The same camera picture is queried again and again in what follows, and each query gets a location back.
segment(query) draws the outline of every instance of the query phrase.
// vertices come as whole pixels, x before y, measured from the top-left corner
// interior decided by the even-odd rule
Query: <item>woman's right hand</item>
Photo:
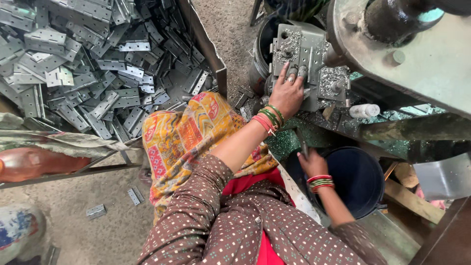
[[[304,77],[291,74],[285,81],[289,67],[290,62],[286,62],[268,102],[283,114],[285,121],[298,112],[304,96]]]
[[[298,159],[302,169],[309,178],[329,174],[327,161],[320,156],[314,148],[309,148],[309,157],[307,159],[303,154],[298,152]]]

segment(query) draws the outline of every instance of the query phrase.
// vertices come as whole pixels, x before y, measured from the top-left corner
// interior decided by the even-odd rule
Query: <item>pile of metal hinges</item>
[[[150,113],[217,91],[174,0],[28,3],[0,1],[0,92],[31,130],[126,142]]]

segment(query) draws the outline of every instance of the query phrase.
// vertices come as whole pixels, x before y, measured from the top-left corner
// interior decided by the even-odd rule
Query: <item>wooden plank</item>
[[[401,184],[393,180],[386,180],[386,187],[384,193],[402,206],[411,210],[412,212],[422,216],[434,224],[438,224],[440,219],[445,214],[445,211],[436,208],[424,199],[419,198],[417,195],[404,188]]]

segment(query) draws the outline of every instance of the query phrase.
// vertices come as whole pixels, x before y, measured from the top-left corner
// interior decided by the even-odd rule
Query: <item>woman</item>
[[[168,187],[178,187],[172,196],[157,196],[160,203],[163,198],[170,202],[162,216],[156,210],[159,218],[138,264],[386,264],[333,189],[323,158],[315,151],[309,157],[298,154],[310,187],[319,194],[332,219],[333,233],[292,206],[277,178],[279,172],[272,168],[273,159],[261,151],[264,147],[260,143],[294,115],[302,102],[304,80],[292,74],[285,82],[288,67],[289,63],[283,67],[269,107],[242,128],[233,123],[235,115],[225,114],[230,117],[227,120],[217,118],[210,114],[213,107],[196,103],[189,104],[183,114],[155,113],[146,120],[144,146],[154,178],[151,201]],[[199,107],[206,109],[204,114],[195,114]],[[205,114],[213,121],[212,133],[188,137],[195,128],[183,126],[184,120]],[[199,123],[198,132],[203,130]],[[195,138],[195,144],[188,144],[188,138]],[[171,151],[165,149],[169,146],[174,146]],[[163,161],[168,157],[174,158],[166,168]],[[266,163],[271,166],[263,168],[261,164]],[[246,172],[246,176],[233,179],[239,169],[249,167],[251,175]],[[175,178],[176,172],[183,171],[190,171],[189,178]],[[228,182],[229,191],[225,189]]]

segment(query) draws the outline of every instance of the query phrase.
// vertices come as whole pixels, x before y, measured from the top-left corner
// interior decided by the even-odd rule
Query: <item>black bucket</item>
[[[335,191],[355,219],[371,214],[384,194],[384,174],[378,161],[362,149],[342,147],[324,156]],[[300,168],[296,152],[289,155],[287,171],[302,187],[312,204],[325,213],[318,195],[306,186],[306,177]]]

